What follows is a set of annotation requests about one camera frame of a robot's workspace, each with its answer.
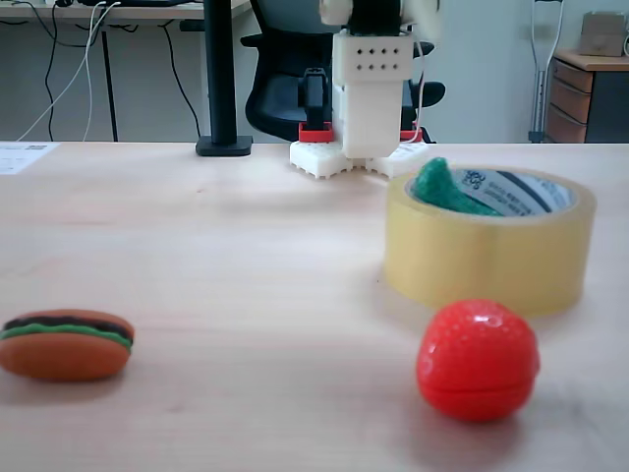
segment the crutch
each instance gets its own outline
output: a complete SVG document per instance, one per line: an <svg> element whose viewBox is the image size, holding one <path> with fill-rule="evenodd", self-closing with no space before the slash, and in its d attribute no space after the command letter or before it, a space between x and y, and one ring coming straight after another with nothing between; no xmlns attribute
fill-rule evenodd
<svg viewBox="0 0 629 472"><path fill-rule="evenodd" d="M559 26L557 27L557 37L554 40L554 44L552 45L552 50L548 55L548 58L545 62L541 61L541 58L538 57L538 50L536 48L535 41L535 13L536 7L539 2L559 2L561 4L561 9L559 11ZM552 56L554 56L554 52L557 49L557 44L559 44L559 37L561 36L561 27L563 25L563 0L532 0L531 6L531 48L533 49L533 59L535 60L535 69L536 69L536 77L535 77L535 94L534 94L534 102L533 102L533 117L531 119L531 132L529 133L529 141L531 143L539 144L543 142L543 129L546 121L546 96L547 96L547 85L548 85L548 69L550 69L550 62L552 61Z"/></svg>

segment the toy hamburger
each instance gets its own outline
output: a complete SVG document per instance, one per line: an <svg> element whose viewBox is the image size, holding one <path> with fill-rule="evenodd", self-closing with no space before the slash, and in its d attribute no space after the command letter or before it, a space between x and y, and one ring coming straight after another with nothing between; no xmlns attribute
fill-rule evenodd
<svg viewBox="0 0 629 472"><path fill-rule="evenodd" d="M54 382L94 381L119 373L131 356L134 328L88 310L28 313L0 332L0 366Z"/></svg>

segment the red strawberry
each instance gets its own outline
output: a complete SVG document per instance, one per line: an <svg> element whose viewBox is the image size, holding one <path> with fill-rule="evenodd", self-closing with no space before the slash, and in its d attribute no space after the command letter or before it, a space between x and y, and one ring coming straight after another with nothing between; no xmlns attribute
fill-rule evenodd
<svg viewBox="0 0 629 472"><path fill-rule="evenodd" d="M467 300L432 320L417 362L420 391L443 413L462 420L505 417L529 398L540 369L535 334L489 300Z"/></svg>

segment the white robot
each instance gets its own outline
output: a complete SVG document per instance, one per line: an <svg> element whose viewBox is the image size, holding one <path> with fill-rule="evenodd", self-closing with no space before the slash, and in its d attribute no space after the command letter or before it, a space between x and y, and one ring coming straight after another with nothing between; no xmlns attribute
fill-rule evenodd
<svg viewBox="0 0 629 472"><path fill-rule="evenodd" d="M440 0L320 0L320 14L325 24L345 27L334 35L332 123L328 139L293 143L291 163L316 178L355 167L389 178L417 170L427 145L400 139L402 87L413 76L415 44L401 27L416 25L436 42Z"/></svg>

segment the desk leg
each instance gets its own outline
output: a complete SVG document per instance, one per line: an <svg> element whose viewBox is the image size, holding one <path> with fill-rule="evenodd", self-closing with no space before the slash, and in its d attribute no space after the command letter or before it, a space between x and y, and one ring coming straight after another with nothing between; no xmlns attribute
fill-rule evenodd
<svg viewBox="0 0 629 472"><path fill-rule="evenodd" d="M111 134L114 143L118 143L118 125L116 124L116 103L114 102L114 88L111 82L111 65L109 64L109 43L107 42L107 32L100 34L102 39L102 54L105 61L105 76L107 78L107 97L109 98L109 116L111 117Z"/></svg>
<svg viewBox="0 0 629 472"><path fill-rule="evenodd" d="M249 155L252 137L238 136L231 0L203 0L211 136L197 143L202 156Z"/></svg>

